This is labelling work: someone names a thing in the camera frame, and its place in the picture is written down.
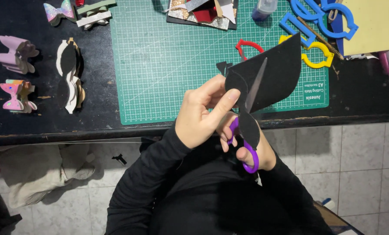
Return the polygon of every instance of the tile floor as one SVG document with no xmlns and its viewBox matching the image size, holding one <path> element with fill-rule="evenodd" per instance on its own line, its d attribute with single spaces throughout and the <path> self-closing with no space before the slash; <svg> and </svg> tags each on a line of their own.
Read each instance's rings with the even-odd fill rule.
<svg viewBox="0 0 389 235">
<path fill-rule="evenodd" d="M 335 213 L 366 235 L 389 235 L 389 124 L 266 131 L 265 136 L 315 200 L 331 197 Z M 124 173 L 112 156 L 131 165 L 137 143 L 92 144 L 98 170 L 90 180 L 51 192 L 40 203 L 20 209 L 23 220 L 12 234 L 101 235 L 106 208 Z M 7 201 L 8 187 L 0 179 Z"/>
</svg>

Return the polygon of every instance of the person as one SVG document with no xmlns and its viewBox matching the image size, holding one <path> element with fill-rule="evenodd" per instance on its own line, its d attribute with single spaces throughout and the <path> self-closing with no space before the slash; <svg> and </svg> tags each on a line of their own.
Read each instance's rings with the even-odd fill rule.
<svg viewBox="0 0 389 235">
<path fill-rule="evenodd" d="M 242 162 L 253 166 L 242 139 L 227 144 L 236 117 L 230 110 L 239 95 L 236 89 L 225 92 L 221 75 L 184 94 L 173 126 L 119 180 L 106 234 L 333 234 L 262 132 L 257 147 L 262 186 L 242 167 Z"/>
</svg>

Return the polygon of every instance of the cutting mat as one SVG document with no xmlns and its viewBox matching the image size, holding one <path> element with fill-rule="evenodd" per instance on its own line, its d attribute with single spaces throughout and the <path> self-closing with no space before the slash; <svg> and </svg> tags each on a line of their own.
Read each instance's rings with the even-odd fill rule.
<svg viewBox="0 0 389 235">
<path fill-rule="evenodd" d="M 265 50 L 288 35 L 278 23 L 290 10 L 279 1 L 275 13 L 263 24 L 251 19 L 257 0 L 242 0 L 237 30 L 218 30 L 194 25 L 166 23 L 161 11 L 168 0 L 116 0 L 110 21 L 119 111 L 123 125 L 172 121 L 184 93 L 219 73 L 216 63 L 239 63 L 235 49 L 239 39 L 258 43 Z M 245 56 L 258 53 L 244 46 Z M 306 53 L 312 62 L 325 59 L 319 49 Z M 278 112 L 328 106 L 328 69 L 312 69 L 302 62 L 298 86 L 285 100 L 258 112 Z"/>
</svg>

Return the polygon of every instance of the yellow paper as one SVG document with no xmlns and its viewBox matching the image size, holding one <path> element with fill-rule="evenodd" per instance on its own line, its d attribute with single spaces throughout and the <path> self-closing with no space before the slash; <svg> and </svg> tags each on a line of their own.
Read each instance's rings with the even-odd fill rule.
<svg viewBox="0 0 389 235">
<path fill-rule="evenodd" d="M 344 56 L 389 50 L 389 0 L 344 0 L 359 26 L 351 40 L 344 39 Z M 342 16 L 344 31 L 349 31 Z"/>
</svg>

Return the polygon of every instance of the black shirt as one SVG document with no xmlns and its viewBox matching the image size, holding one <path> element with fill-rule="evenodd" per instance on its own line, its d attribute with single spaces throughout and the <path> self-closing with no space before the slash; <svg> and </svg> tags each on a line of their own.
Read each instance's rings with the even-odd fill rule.
<svg viewBox="0 0 389 235">
<path fill-rule="evenodd" d="M 333 234 L 277 154 L 271 171 L 258 171 L 260 186 L 235 159 L 235 148 L 223 153 L 217 144 L 211 138 L 192 150 L 174 127 L 168 130 L 120 179 L 109 204 L 106 233 Z"/>
</svg>

